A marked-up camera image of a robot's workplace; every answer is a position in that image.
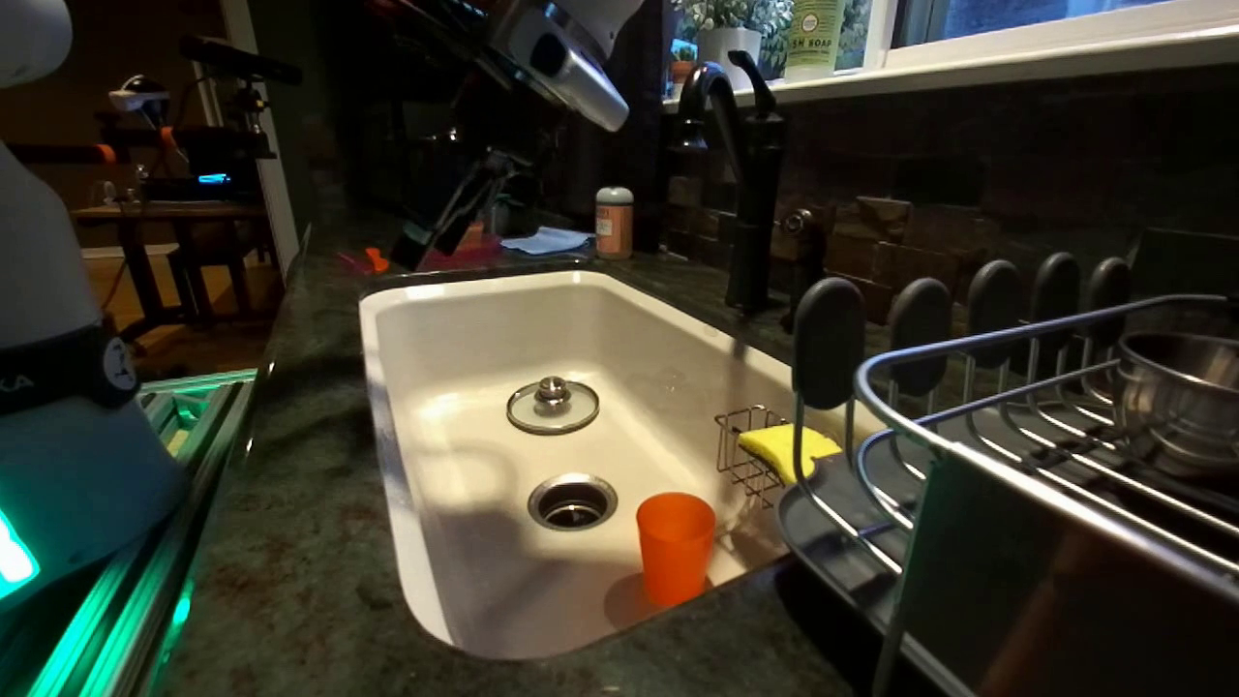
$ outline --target chair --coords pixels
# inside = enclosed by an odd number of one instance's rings
[[[266,226],[221,221],[197,226],[179,235],[184,245],[168,257],[190,319],[212,323],[208,291],[203,267],[229,267],[235,296],[235,315],[254,315],[243,257],[274,258]]]

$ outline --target jar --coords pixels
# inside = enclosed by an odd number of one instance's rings
[[[632,257],[632,190],[606,186],[597,190],[592,211],[592,248],[597,257],[629,258]]]

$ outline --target orange cup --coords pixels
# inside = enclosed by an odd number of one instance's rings
[[[712,507],[686,491],[638,502],[642,589],[655,608],[676,608],[705,593],[712,555]]]

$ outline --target drain strainer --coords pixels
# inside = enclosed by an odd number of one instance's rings
[[[588,529],[611,520],[616,500],[620,496],[607,482],[588,474],[567,474],[567,476],[543,482],[531,491],[531,514],[549,529]]]
[[[601,399],[588,385],[547,376],[513,390],[509,422],[528,433],[574,433],[584,431],[601,412]]]

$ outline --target metal pot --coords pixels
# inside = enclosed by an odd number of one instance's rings
[[[1116,422],[1130,458],[1172,476],[1239,476],[1239,342],[1130,332],[1118,351]]]

